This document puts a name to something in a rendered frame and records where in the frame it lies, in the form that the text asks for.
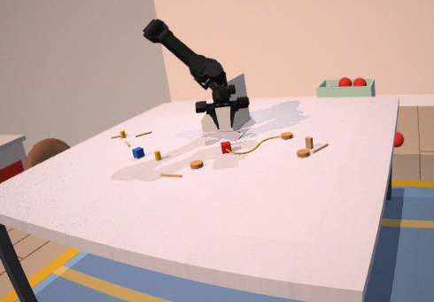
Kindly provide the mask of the yellow cylinder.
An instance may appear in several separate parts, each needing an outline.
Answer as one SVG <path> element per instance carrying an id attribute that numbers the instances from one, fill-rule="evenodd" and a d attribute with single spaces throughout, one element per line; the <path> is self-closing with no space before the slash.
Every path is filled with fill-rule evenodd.
<path id="1" fill-rule="evenodd" d="M 157 161 L 162 160 L 160 151 L 155 151 L 154 154 Z"/>

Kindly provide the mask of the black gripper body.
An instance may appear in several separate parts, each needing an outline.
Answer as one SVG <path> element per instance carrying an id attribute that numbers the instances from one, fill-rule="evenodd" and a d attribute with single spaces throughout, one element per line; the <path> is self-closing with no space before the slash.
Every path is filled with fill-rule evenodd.
<path id="1" fill-rule="evenodd" d="M 227 85 L 227 84 L 216 84 L 217 88 L 222 87 L 222 85 Z M 228 85 L 227 85 L 228 87 Z M 202 113 L 205 112 L 206 109 L 208 108 L 220 108 L 220 107 L 228 107 L 228 106 L 232 106 L 232 105 L 240 105 L 239 109 L 241 108 L 247 108 L 250 104 L 250 99 L 249 97 L 238 97 L 237 100 L 234 101 L 229 101 L 229 98 L 224 97 L 222 99 L 214 99 L 213 103 L 209 103 L 207 104 L 206 101 L 197 101 L 195 103 L 195 107 L 196 107 L 196 113 Z"/>

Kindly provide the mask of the blue cube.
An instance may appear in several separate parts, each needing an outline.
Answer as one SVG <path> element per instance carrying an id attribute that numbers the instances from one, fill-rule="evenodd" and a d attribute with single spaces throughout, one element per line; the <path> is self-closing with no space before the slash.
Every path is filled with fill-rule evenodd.
<path id="1" fill-rule="evenodd" d="M 133 152 L 133 156 L 135 159 L 140 159 L 140 158 L 144 157 L 143 148 L 141 148 L 141 147 L 137 147 L 137 148 L 133 149 L 132 152 Z"/>

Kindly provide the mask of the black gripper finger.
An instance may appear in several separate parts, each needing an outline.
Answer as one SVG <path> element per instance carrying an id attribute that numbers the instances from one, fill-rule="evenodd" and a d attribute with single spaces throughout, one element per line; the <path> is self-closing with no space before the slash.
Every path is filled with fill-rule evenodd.
<path id="1" fill-rule="evenodd" d="M 219 123 L 218 123 L 218 120 L 217 120 L 215 108 L 208 108 L 208 109 L 206 109 L 206 114 L 209 114 L 212 117 L 212 119 L 213 119 L 216 127 L 219 129 Z"/>
<path id="2" fill-rule="evenodd" d="M 232 105 L 230 109 L 230 126 L 233 128 L 235 113 L 239 110 L 240 105 Z"/>

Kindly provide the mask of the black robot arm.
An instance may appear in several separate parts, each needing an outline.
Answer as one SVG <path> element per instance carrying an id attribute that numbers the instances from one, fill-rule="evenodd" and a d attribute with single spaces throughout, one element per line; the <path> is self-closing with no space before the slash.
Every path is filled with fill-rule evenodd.
<path id="1" fill-rule="evenodd" d="M 190 69 L 190 75 L 194 81 L 204 89 L 212 89 L 213 100 L 230 98 L 230 94 L 236 94 L 235 85 L 228 85 L 227 76 L 219 61 L 198 55 L 194 50 L 178 40 L 163 20 L 153 19 L 143 30 L 145 38 L 153 43 L 161 43 L 169 51 L 176 55 Z M 208 80 L 209 79 L 209 80 Z M 203 85 L 203 84 L 205 85 Z M 227 84 L 217 88 L 216 84 Z"/>

